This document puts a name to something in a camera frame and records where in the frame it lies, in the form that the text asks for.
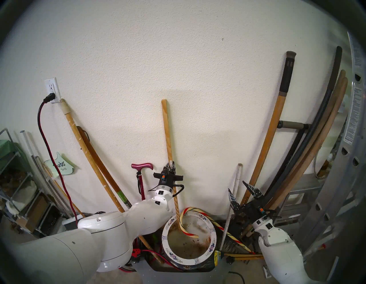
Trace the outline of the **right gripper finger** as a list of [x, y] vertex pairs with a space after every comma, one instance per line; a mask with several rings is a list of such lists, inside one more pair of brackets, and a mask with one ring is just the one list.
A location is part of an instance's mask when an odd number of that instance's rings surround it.
[[242, 181], [242, 183], [245, 185], [245, 187], [247, 188], [247, 190], [249, 191], [249, 193], [253, 196], [253, 198], [255, 200], [263, 199], [263, 194], [261, 193], [261, 191], [258, 188], [255, 188], [254, 186], [246, 183], [245, 181]]
[[239, 212], [240, 211], [240, 204], [237, 202], [236, 198], [234, 197], [233, 193], [228, 188], [228, 198], [230, 207], [233, 210], [233, 212]]

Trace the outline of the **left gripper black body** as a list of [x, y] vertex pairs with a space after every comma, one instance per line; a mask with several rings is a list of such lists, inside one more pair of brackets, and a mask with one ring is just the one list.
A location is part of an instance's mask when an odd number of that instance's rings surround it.
[[158, 186], [173, 188], [176, 181], [183, 181], [182, 175], [176, 175], [175, 169], [163, 169], [161, 173], [154, 173], [154, 178], [159, 179]]

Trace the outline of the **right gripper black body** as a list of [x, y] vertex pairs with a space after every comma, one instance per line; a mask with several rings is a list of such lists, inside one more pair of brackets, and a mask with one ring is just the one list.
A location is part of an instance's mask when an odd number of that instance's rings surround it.
[[258, 220], [269, 220], [267, 212], [275, 213], [275, 210], [264, 209], [264, 197], [254, 198], [249, 203], [235, 206], [235, 214], [244, 213], [252, 224], [259, 224]]

